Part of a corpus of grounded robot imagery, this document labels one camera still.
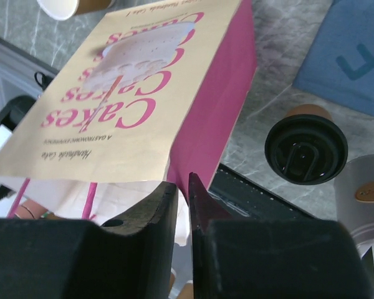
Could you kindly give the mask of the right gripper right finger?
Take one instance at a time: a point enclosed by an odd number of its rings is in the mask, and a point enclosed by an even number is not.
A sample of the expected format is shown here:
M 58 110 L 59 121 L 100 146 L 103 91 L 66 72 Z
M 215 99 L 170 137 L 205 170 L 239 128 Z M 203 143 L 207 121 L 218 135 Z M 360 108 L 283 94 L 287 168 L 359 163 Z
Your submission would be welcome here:
M 189 175 L 195 298 L 372 298 L 357 248 L 325 220 L 235 218 Z

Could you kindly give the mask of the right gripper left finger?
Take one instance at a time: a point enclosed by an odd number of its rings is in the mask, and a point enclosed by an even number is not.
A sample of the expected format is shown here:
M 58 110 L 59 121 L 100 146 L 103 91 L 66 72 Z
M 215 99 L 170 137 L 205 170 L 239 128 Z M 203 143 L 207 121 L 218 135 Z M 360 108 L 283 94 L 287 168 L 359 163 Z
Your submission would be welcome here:
M 0 219 L 0 298 L 167 298 L 177 210 L 162 182 L 104 226 Z

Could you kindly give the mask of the pink cream paper gift bag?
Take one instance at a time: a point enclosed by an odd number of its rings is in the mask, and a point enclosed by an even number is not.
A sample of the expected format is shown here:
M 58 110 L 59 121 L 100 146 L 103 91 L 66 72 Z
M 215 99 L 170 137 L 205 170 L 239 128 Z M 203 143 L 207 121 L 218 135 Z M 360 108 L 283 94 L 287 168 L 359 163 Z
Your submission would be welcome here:
M 209 187 L 256 72 L 250 1 L 160 1 L 107 14 L 13 131 L 6 217 L 102 225 L 162 182 L 187 243 L 188 177 Z

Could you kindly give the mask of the brown paper coffee cup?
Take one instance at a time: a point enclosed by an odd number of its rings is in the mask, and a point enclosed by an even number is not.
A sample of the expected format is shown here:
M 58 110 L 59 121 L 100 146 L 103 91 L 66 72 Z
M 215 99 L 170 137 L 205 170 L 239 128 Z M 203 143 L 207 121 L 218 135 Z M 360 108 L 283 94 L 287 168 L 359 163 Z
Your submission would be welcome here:
M 296 115 L 316 115 L 322 118 L 326 118 L 329 121 L 333 121 L 331 114 L 326 109 L 324 109 L 321 106 L 313 104 L 303 104 L 296 106 L 295 108 L 287 112 L 285 118 Z
M 37 0 L 40 8 L 56 21 L 66 21 L 73 16 L 102 11 L 112 7 L 112 0 Z

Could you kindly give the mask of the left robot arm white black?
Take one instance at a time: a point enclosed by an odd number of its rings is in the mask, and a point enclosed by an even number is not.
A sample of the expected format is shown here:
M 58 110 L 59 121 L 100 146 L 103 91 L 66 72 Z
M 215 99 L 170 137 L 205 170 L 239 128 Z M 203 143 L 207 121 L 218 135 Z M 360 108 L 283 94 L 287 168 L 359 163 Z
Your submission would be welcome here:
M 11 99 L 0 111 L 0 125 L 3 125 L 9 129 L 10 132 L 13 132 L 35 102 L 36 99 L 28 95 L 20 95 Z M 14 191 L 6 186 L 0 185 L 0 201 L 13 194 Z

